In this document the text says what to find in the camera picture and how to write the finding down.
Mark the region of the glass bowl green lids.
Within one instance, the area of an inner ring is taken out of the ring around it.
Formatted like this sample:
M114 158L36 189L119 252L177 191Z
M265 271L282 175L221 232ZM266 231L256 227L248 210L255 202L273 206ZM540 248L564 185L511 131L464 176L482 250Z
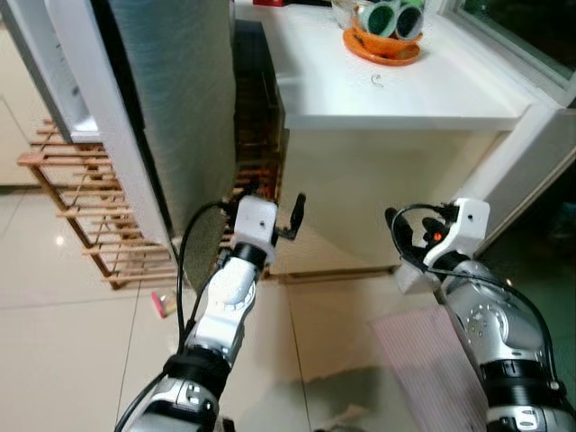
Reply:
M399 41L419 39L425 0L329 0L342 29L359 29Z

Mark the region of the wooden slatted rack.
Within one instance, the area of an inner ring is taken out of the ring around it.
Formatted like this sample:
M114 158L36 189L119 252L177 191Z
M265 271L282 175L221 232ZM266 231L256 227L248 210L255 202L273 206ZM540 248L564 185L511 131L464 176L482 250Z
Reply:
M243 185L260 182L258 196L279 198L283 173L283 111L271 71L239 71L236 75L236 166L231 197ZM176 264L165 243L148 241L128 203L104 145L69 141L50 118L41 120L31 151L17 164L29 169L52 199L57 217L65 220L92 259L103 282L112 289L132 283L172 283Z

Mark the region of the white framed window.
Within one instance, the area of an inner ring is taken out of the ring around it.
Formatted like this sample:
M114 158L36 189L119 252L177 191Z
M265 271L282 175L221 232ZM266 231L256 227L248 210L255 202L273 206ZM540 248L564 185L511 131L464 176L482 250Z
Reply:
M444 14L565 103L576 77L576 0L445 0Z

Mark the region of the orange bowl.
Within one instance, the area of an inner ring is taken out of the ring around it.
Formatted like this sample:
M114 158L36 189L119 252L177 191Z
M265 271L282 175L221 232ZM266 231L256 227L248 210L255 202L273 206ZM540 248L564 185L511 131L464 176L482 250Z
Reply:
M403 67L419 60L419 42L423 36L422 32L415 40L395 40L362 31L354 26L343 30L342 41L351 54L362 60L383 66Z

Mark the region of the small pink packet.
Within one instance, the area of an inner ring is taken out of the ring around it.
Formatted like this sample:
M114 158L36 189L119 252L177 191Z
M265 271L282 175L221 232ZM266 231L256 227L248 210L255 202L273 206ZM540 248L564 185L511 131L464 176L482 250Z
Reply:
M161 320L176 314L176 292L174 291L153 291L149 298L155 306L157 316Z

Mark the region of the pink striped mat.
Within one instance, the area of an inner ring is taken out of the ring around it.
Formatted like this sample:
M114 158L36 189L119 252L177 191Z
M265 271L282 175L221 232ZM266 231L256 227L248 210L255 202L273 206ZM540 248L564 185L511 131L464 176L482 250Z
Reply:
M444 306L369 324L420 432L486 432L487 402Z

